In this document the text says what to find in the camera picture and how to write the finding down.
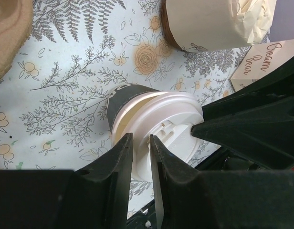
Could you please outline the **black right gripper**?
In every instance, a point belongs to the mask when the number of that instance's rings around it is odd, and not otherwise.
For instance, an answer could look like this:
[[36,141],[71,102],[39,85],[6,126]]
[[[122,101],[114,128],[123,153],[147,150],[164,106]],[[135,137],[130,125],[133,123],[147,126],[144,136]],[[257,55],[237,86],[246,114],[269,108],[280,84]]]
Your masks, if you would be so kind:
[[195,125],[194,137],[223,147],[194,168],[199,171],[294,167],[294,96]]

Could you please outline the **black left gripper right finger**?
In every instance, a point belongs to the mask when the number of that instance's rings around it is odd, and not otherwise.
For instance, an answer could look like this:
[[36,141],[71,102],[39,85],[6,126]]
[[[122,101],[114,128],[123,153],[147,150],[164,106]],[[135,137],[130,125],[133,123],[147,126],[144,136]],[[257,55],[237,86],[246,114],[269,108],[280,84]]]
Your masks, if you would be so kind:
[[221,229],[222,208],[211,193],[220,171],[198,171],[171,153],[156,135],[150,139],[157,226],[160,229]]

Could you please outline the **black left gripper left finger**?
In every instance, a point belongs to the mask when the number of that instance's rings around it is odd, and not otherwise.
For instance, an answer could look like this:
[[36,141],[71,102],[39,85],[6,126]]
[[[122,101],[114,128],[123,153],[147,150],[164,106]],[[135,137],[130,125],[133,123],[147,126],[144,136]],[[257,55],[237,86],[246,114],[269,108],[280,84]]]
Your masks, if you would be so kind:
[[133,135],[72,175],[63,197],[63,228],[126,228]]

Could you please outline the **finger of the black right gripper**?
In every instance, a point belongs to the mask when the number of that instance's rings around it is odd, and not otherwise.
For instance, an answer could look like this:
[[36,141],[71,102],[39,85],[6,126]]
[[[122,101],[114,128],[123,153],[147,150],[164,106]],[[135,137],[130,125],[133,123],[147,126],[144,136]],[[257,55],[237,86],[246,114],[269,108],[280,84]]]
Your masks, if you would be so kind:
[[230,115],[294,96],[294,57],[265,77],[202,107],[205,115]]

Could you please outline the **dark paper coffee cup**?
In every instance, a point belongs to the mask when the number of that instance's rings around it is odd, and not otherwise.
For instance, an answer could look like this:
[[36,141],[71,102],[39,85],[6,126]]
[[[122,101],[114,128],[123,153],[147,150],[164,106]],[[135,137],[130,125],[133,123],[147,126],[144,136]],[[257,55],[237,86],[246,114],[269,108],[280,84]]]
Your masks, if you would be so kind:
[[133,107],[145,98],[162,95],[165,92],[139,84],[123,84],[116,87],[109,95],[107,101],[107,119],[110,132],[114,135],[115,121],[119,121],[126,108]]

